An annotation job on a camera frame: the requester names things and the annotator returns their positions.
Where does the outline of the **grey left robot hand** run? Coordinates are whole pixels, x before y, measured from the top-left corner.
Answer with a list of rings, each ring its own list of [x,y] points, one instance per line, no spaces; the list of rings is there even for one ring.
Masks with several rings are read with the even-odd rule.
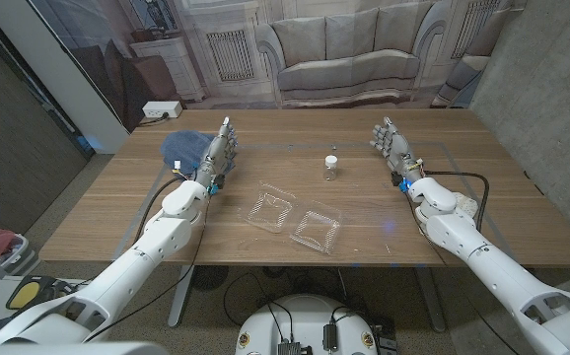
[[[226,174],[235,166],[238,138],[235,129],[226,116],[218,133],[204,150],[194,180],[207,190],[222,189]]]

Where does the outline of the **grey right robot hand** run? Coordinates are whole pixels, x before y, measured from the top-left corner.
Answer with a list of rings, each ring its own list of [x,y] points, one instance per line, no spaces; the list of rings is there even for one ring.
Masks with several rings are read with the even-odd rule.
[[[423,178],[422,160],[409,146],[407,139],[399,132],[392,120],[384,117],[382,125],[377,124],[373,130],[370,144],[378,150],[387,161],[392,172],[392,182],[396,186],[409,188]]]

